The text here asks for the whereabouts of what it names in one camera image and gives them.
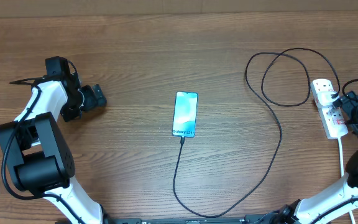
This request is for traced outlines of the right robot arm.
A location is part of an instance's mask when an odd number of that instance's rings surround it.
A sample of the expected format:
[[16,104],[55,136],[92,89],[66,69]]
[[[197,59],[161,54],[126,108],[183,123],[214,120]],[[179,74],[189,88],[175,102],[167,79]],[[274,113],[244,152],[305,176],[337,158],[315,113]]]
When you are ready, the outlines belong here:
[[[312,91],[329,138],[340,138],[351,127],[358,137],[358,95],[343,93],[333,100],[329,88],[313,82]],[[358,208],[358,150],[344,169],[344,175],[319,194],[284,206],[271,223],[329,223]]]

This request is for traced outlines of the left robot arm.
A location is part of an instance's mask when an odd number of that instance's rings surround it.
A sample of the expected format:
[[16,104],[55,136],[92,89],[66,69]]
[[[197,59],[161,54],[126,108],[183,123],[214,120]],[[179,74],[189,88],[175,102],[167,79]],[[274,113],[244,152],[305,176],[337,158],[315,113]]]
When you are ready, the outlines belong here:
[[99,85],[81,84],[68,59],[50,57],[45,66],[42,77],[14,81],[29,85],[32,96],[14,121],[0,125],[4,187],[19,200],[48,200],[69,223],[110,223],[103,206],[77,181],[74,158],[57,124],[59,117],[69,122],[104,107],[107,99]]

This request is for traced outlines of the blue Samsung Galaxy smartphone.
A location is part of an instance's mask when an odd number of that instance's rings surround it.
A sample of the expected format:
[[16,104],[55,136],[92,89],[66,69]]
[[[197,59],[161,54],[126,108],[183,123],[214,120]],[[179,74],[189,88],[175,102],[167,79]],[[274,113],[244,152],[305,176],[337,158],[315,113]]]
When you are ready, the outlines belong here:
[[178,91],[173,112],[172,135],[193,138],[196,134],[198,94]]

